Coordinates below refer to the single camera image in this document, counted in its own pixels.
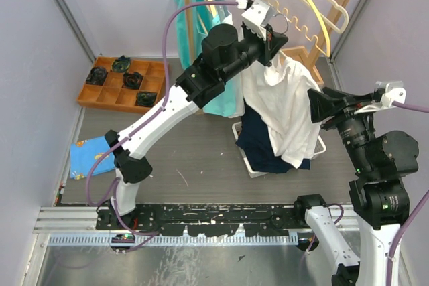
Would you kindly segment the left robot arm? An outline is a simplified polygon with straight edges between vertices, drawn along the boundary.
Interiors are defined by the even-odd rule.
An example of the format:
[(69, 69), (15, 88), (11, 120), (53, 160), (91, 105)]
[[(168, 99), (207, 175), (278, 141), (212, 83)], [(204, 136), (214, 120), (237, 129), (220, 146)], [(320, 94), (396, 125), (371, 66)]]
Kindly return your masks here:
[(119, 183), (111, 198), (110, 221), (119, 230), (134, 222), (140, 183), (153, 171), (146, 158), (150, 148), (170, 129), (225, 91), (229, 80), (254, 62), (270, 66), (288, 37), (266, 25), (258, 35), (242, 25), (242, 34), (229, 24), (212, 28), (202, 40), (197, 59), (176, 79), (162, 101), (120, 132), (110, 130), (105, 140), (113, 150)]

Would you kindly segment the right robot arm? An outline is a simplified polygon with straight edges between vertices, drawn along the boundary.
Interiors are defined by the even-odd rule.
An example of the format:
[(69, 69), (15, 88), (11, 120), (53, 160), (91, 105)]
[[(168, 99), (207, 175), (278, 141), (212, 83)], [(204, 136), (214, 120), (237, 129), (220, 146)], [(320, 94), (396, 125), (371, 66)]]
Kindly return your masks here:
[(357, 216), (360, 251), (349, 248), (319, 194), (297, 198), (295, 223), (316, 235), (329, 260), (333, 285), (397, 285), (396, 256), (411, 220), (410, 199), (402, 180), (417, 172), (419, 148), (403, 131), (376, 136), (373, 116), (402, 106), (405, 89), (392, 83), (366, 95), (310, 89), (308, 98), (312, 122), (324, 130), (337, 130), (355, 169), (349, 195)]

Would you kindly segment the navy t shirt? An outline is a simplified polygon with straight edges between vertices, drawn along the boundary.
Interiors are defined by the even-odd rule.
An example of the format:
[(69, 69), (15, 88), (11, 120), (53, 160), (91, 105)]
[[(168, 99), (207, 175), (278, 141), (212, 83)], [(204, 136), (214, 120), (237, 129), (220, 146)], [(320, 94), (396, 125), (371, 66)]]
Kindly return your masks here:
[(236, 145), (244, 150), (254, 171), (281, 174), (292, 169), (310, 169), (313, 149), (308, 148), (312, 127), (292, 125), (282, 132), (271, 129), (262, 116), (248, 105), (241, 117), (242, 129)]

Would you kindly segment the white t shirt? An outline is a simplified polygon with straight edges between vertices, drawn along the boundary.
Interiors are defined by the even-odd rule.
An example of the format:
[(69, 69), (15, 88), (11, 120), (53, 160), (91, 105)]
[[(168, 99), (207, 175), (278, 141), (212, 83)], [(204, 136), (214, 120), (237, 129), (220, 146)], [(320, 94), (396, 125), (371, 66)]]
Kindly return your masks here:
[(267, 125), (274, 155), (296, 169), (312, 159), (320, 123), (311, 120), (308, 91), (320, 88), (309, 70), (279, 52), (270, 67), (253, 63), (241, 73), (241, 81), (244, 101)]

